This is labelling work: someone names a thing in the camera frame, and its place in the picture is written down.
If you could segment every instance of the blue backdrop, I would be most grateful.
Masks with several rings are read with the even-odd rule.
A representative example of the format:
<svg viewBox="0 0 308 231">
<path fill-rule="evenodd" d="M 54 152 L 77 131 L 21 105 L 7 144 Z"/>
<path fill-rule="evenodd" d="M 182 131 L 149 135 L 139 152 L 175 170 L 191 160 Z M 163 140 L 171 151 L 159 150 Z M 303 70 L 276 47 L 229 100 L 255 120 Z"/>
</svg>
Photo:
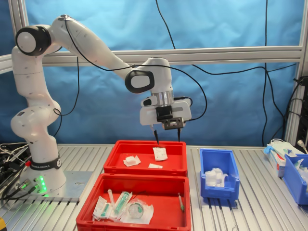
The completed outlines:
<svg viewBox="0 0 308 231">
<path fill-rule="evenodd" d="M 51 24 L 68 14 L 92 29 L 112 50 L 172 49 L 167 30 L 156 9 L 155 0 L 114 0 L 78 2 L 67 0 L 27 0 L 29 23 Z M 184 48 L 263 46 L 265 0 L 232 1 L 158 1 L 174 38 Z M 268 45 L 298 45 L 303 0 L 271 0 L 268 9 Z M 7 8 L 0 1 L 0 10 Z M 0 20 L 7 36 L 0 38 L 0 54 L 9 53 L 13 37 L 9 14 Z M 230 72 L 264 64 L 201 65 L 209 72 Z M 270 63 L 268 70 L 290 64 Z M 175 66 L 192 75 L 204 87 L 208 99 L 206 114 L 187 123 L 181 134 L 187 144 L 260 146 L 265 122 L 262 107 L 264 70 L 210 76 L 189 65 Z M 67 113 L 77 93 L 76 67 L 45 67 L 51 96 Z M 295 66 L 270 72 L 276 104 L 285 111 L 293 87 Z M 175 96 L 193 98 L 192 115 L 199 116 L 205 106 L 199 87 L 183 73 L 172 70 Z M 63 118 L 56 138 L 59 143 L 115 143 L 119 139 L 154 140 L 149 127 L 139 123 L 140 101 L 149 93 L 134 95 L 122 79 L 95 67 L 80 68 L 80 95 L 74 112 Z M 268 125 L 267 142 L 282 125 L 282 118 L 271 99 L 269 83 L 265 96 Z M 26 107 L 18 95 L 12 73 L 0 76 L 0 141 L 21 141 L 10 128 L 10 120 Z M 59 120 L 49 127 L 57 130 Z M 176 131 L 158 128 L 162 140 L 176 140 Z"/>
</svg>

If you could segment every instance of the green led light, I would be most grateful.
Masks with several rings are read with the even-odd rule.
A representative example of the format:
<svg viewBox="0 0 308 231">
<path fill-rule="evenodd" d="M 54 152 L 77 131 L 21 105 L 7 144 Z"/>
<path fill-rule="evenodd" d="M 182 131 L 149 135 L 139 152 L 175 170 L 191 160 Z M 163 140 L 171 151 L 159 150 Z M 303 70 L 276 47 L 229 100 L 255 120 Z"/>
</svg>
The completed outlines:
<svg viewBox="0 0 308 231">
<path fill-rule="evenodd" d="M 40 183 L 42 184 L 42 187 L 43 187 L 43 191 L 41 191 L 41 193 L 44 193 L 47 191 L 47 187 L 45 185 L 44 178 L 42 176 L 40 176 L 39 178 L 40 178 Z"/>
</svg>

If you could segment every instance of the sterile package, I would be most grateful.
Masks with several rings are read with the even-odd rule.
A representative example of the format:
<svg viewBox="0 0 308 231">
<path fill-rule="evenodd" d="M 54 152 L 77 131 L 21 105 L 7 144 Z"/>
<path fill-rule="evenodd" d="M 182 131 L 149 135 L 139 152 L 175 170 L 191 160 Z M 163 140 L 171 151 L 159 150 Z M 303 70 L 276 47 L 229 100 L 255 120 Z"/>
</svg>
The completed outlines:
<svg viewBox="0 0 308 231">
<path fill-rule="evenodd" d="M 133 165 L 138 165 L 139 163 L 141 163 L 140 159 L 138 158 L 138 156 L 129 156 L 126 157 L 125 160 L 123 160 L 124 164 L 127 167 L 133 166 Z"/>
<path fill-rule="evenodd" d="M 300 167 L 301 167 L 301 163 L 303 162 L 304 159 L 300 159 L 298 160 L 295 164 L 294 164 L 294 167 L 298 170 Z"/>
<path fill-rule="evenodd" d="M 301 169 L 298 169 L 298 173 L 303 178 L 303 180 L 306 181 L 306 183 L 308 184 L 308 173 L 303 171 L 303 170 L 301 170 Z"/>
<path fill-rule="evenodd" d="M 102 213 L 101 213 L 101 216 L 100 218 L 102 219 L 108 219 L 110 214 L 111 214 L 111 211 L 112 211 L 112 204 L 111 203 L 106 203 L 103 210 L 102 210 Z"/>
<path fill-rule="evenodd" d="M 163 167 L 160 166 L 160 165 L 149 164 L 149 167 L 148 167 L 148 168 L 163 168 Z"/>
<path fill-rule="evenodd" d="M 285 168 L 285 158 L 278 154 L 272 146 L 268 146 L 263 150 L 264 154 L 269 159 L 269 162 L 275 170 L 277 177 L 283 177 Z"/>
<path fill-rule="evenodd" d="M 284 158 L 287 154 L 289 157 L 296 157 L 296 154 L 304 154 L 300 150 L 293 147 L 290 143 L 281 140 L 272 140 L 268 146 L 272 146 L 275 151 Z"/>
<path fill-rule="evenodd" d="M 139 199 L 133 199 L 125 206 L 125 211 L 120 219 L 123 223 L 129 224 L 150 224 L 154 213 L 153 205 L 148 206 Z"/>
<path fill-rule="evenodd" d="M 162 160 L 167 160 L 167 152 L 165 148 L 153 148 L 154 155 L 155 155 L 155 160 L 156 161 L 162 161 Z"/>
<path fill-rule="evenodd" d="M 102 214 L 102 211 L 103 211 L 106 203 L 107 203 L 107 201 L 104 198 L 102 198 L 101 196 L 98 198 L 98 201 L 96 203 L 96 206 L 95 206 L 95 209 L 94 209 L 94 212 L 93 212 L 93 217 L 96 220 L 101 219 L 101 214 Z"/>
<path fill-rule="evenodd" d="M 113 218 L 120 219 L 121 215 L 123 214 L 122 210 L 124 209 L 124 207 L 129 202 L 132 196 L 133 196 L 132 192 L 131 193 L 122 192 L 120 197 L 116 201 L 110 216 Z"/>
<path fill-rule="evenodd" d="M 215 187 L 225 187 L 225 177 L 227 174 L 223 174 L 220 168 L 213 168 L 211 171 L 205 172 L 205 185 Z"/>
</svg>

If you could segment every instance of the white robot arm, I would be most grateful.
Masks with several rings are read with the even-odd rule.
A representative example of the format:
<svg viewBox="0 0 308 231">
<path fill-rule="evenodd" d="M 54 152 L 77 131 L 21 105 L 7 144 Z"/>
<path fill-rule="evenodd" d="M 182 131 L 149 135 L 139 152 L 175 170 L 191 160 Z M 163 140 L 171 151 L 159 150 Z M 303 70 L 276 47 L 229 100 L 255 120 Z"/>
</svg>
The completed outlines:
<svg viewBox="0 0 308 231">
<path fill-rule="evenodd" d="M 142 66 L 132 68 L 115 56 L 91 30 L 68 15 L 56 18 L 51 26 L 27 26 L 16 34 L 17 46 L 12 50 L 13 73 L 17 91 L 26 97 L 28 107 L 11 120 L 13 132 L 24 138 L 31 151 L 30 168 L 21 174 L 21 182 L 37 184 L 37 195 L 59 189 L 65 184 L 56 140 L 48 134 L 47 126 L 61 111 L 48 93 L 43 73 L 44 55 L 65 47 L 80 58 L 97 66 L 105 66 L 125 81 L 132 93 L 151 91 L 151 97 L 141 102 L 140 123 L 161 123 L 164 129 L 182 129 L 191 119 L 190 103 L 175 101 L 171 85 L 169 62 L 150 58 Z"/>
</svg>

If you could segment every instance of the plastic bin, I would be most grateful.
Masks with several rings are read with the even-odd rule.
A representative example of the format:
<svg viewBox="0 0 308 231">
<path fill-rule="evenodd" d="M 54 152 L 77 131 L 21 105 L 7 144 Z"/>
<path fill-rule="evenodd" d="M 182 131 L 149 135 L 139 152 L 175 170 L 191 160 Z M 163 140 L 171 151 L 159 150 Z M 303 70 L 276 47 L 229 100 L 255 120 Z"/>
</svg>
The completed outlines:
<svg viewBox="0 0 308 231">
<path fill-rule="evenodd" d="M 168 159 L 155 161 L 154 147 L 166 148 Z M 123 160 L 128 156 L 138 156 L 141 163 L 127 167 Z M 161 165 L 163 168 L 148 168 L 149 164 Z M 105 164 L 105 173 L 137 175 L 187 175 L 186 144 L 184 142 L 161 141 L 118 141 L 110 152 Z"/>
<path fill-rule="evenodd" d="M 231 150 L 200 150 L 201 161 L 201 196 L 231 201 L 239 198 L 240 178 L 237 171 L 234 156 Z M 205 172 L 219 167 L 223 173 L 227 173 L 225 187 L 213 187 L 205 185 Z"/>
<path fill-rule="evenodd" d="M 307 183 L 294 167 L 294 163 L 300 159 L 304 159 L 301 165 L 308 167 L 308 155 L 296 154 L 297 157 L 289 157 L 285 155 L 285 168 L 283 180 L 288 187 L 295 202 L 299 205 L 308 205 Z"/>
<path fill-rule="evenodd" d="M 122 191 L 133 192 L 148 205 L 154 214 L 149 225 L 114 223 L 109 220 L 92 221 L 99 196 L 109 202 L 107 190 L 111 189 L 117 201 Z M 182 196 L 184 212 L 180 209 L 178 193 Z M 78 231 L 190 231 L 190 196 L 186 177 L 138 176 L 102 174 L 85 201 L 76 219 Z"/>
</svg>

